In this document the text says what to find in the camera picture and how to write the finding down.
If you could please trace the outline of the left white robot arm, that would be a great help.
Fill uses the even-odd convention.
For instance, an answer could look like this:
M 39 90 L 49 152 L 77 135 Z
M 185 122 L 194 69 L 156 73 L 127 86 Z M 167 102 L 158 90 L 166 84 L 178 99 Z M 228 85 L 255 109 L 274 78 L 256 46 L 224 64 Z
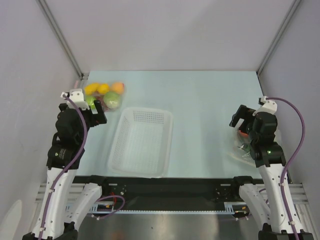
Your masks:
M 41 210 L 33 230 L 24 240 L 75 240 L 81 223 L 92 205 L 110 195 L 110 187 L 102 176 L 92 175 L 81 194 L 66 209 L 69 192 L 80 165 L 90 128 L 106 124 L 101 102 L 94 101 L 96 113 L 90 106 L 81 108 L 70 100 L 59 105 L 55 123 L 56 133 L 47 154 L 47 180 Z

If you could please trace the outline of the green fake apple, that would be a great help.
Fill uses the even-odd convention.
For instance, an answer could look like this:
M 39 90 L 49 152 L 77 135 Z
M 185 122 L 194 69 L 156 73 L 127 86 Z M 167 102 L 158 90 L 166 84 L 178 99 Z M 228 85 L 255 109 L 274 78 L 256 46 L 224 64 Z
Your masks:
M 96 101 L 96 100 L 97 100 L 97 99 L 96 99 L 94 96 L 92 96 L 92 95 L 87 95 L 87 96 L 85 97 L 85 101 L 87 102 L 88 106 L 89 106 L 92 110 L 96 109 L 96 106 L 95 106 L 95 101 Z

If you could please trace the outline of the white perforated plastic basket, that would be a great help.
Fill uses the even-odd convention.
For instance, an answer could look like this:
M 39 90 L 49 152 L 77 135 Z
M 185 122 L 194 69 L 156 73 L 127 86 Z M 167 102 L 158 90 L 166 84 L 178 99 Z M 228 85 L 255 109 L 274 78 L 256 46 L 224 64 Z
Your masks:
M 108 169 L 128 177 L 161 178 L 168 171 L 173 114 L 167 110 L 128 107 L 120 116 Z

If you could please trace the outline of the orange fake peach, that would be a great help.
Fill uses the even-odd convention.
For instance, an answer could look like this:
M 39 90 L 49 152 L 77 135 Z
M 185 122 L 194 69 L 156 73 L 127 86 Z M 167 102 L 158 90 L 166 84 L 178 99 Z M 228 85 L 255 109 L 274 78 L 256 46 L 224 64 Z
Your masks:
M 111 85 L 110 90 L 119 95 L 122 95 L 125 91 L 125 84 L 123 82 L 114 82 Z

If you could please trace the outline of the left aluminium frame post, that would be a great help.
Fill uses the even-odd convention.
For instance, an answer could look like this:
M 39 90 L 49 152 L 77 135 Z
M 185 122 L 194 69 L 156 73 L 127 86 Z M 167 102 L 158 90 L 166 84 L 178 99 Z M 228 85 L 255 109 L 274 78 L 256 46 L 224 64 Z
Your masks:
M 66 57 L 68 58 L 73 70 L 75 71 L 76 75 L 79 79 L 82 79 L 83 72 L 79 64 L 77 63 L 76 58 L 74 57 L 70 46 L 68 45 L 61 28 L 59 27 L 52 11 L 46 0 L 36 0 L 35 1 L 39 6 L 44 18 L 46 19 L 49 27 L 51 28 L 54 36 L 56 37 L 60 47 L 62 48 L 63 52 L 65 53 Z

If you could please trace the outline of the right aluminium frame post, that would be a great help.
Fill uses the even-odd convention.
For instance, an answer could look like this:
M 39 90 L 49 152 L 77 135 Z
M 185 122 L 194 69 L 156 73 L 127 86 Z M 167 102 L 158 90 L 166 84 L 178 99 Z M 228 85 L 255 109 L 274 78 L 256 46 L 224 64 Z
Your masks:
M 262 58 L 262 61 L 259 65 L 259 67 L 256 70 L 256 75 L 260 77 L 262 74 L 265 66 L 269 62 L 269 60 L 272 58 L 272 55 L 274 54 L 276 48 L 278 47 L 282 37 L 284 36 L 287 28 L 289 27 L 294 15 L 296 14 L 298 8 L 300 7 L 302 0 L 293 0 L 287 13 L 285 14 L 285 17 L 283 21 L 281 22 L 274 38 L 271 41 L 270 46 L 268 47 L 264 57 Z

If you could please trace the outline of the clear zip top bag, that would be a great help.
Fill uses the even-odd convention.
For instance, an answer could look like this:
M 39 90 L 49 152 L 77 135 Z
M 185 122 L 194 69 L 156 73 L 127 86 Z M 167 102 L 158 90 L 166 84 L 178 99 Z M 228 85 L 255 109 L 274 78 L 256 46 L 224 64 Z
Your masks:
M 234 133 L 232 150 L 227 153 L 233 160 L 255 167 L 255 161 L 250 154 L 250 141 L 246 133 L 237 129 Z

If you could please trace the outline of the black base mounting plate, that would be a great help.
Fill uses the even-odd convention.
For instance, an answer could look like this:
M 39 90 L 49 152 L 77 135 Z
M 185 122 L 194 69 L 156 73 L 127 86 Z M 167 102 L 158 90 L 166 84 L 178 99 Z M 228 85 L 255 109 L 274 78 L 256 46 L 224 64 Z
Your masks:
M 234 178 L 108 177 L 106 195 L 122 195 L 125 204 L 165 202 L 240 202 Z

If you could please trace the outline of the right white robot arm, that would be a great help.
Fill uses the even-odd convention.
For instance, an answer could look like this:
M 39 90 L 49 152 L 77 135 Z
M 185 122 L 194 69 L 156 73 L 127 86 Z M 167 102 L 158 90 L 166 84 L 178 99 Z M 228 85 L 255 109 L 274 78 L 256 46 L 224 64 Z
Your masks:
M 240 105 L 232 116 L 229 125 L 233 128 L 239 120 L 243 120 L 239 130 L 248 135 L 250 156 L 262 177 L 267 200 L 264 200 L 253 178 L 249 176 L 234 177 L 230 194 L 248 206 L 260 227 L 258 239 L 312 240 L 313 234 L 304 229 L 295 210 L 285 155 L 275 141 L 278 127 L 276 110 L 275 102 L 266 102 L 258 110 Z

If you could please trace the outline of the pale green fake cabbage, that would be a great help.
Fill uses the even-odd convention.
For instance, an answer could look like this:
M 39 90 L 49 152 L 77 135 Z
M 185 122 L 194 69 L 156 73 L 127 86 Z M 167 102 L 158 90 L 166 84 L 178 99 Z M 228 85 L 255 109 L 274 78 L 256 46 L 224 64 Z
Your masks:
M 114 91 L 109 91 L 104 95 L 103 101 L 109 109 L 114 110 L 121 105 L 122 97 Z

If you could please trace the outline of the yellow fake lemon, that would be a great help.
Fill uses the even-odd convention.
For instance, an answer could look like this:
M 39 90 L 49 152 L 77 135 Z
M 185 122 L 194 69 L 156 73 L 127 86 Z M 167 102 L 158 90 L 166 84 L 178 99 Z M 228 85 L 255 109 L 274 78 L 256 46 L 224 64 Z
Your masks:
M 100 84 L 97 88 L 97 92 L 100 95 L 105 95 L 109 91 L 110 91 L 110 87 L 107 83 Z

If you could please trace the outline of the aluminium frame post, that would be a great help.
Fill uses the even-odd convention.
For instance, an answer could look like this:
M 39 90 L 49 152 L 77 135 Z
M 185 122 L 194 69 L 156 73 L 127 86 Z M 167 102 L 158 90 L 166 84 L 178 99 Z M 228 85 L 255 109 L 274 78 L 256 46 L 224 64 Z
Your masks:
M 285 14 L 285 17 L 283 21 L 281 22 L 274 38 L 271 41 L 270 46 L 268 47 L 264 57 L 262 58 L 262 61 L 259 65 L 259 67 L 256 70 L 256 75 L 260 77 L 262 74 L 265 66 L 269 62 L 269 60 L 272 58 L 272 55 L 274 54 L 276 48 L 278 47 L 282 37 L 284 36 L 287 28 L 289 27 L 294 15 L 296 14 L 298 8 L 300 7 L 302 0 L 293 0 L 287 13 Z
M 36 0 L 35 1 L 39 6 L 44 18 L 46 19 L 49 27 L 51 28 L 54 36 L 56 37 L 60 47 L 62 48 L 63 52 L 65 53 L 66 57 L 68 58 L 73 70 L 75 71 L 76 75 L 79 79 L 82 79 L 83 72 L 79 64 L 77 63 L 76 58 L 74 57 L 70 46 L 68 45 L 61 28 L 59 27 L 52 11 L 46 0 Z

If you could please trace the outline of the yellow fake mango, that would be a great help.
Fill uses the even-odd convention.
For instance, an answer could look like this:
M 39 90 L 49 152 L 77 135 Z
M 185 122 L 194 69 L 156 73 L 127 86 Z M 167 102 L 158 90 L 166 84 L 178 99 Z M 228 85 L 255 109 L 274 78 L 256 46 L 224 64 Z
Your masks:
M 87 86 L 84 87 L 84 93 L 86 95 L 92 95 L 97 91 L 99 86 L 100 86 L 100 84 L 97 82 L 88 84 Z

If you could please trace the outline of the zip bag of fake fruit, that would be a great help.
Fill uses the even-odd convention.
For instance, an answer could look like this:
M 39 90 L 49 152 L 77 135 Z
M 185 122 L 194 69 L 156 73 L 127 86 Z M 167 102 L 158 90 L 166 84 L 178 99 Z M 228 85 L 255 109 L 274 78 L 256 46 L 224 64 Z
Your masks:
M 123 82 L 90 83 L 84 87 L 84 99 L 92 110 L 96 110 L 95 101 L 100 101 L 104 112 L 115 111 L 122 105 L 125 94 Z

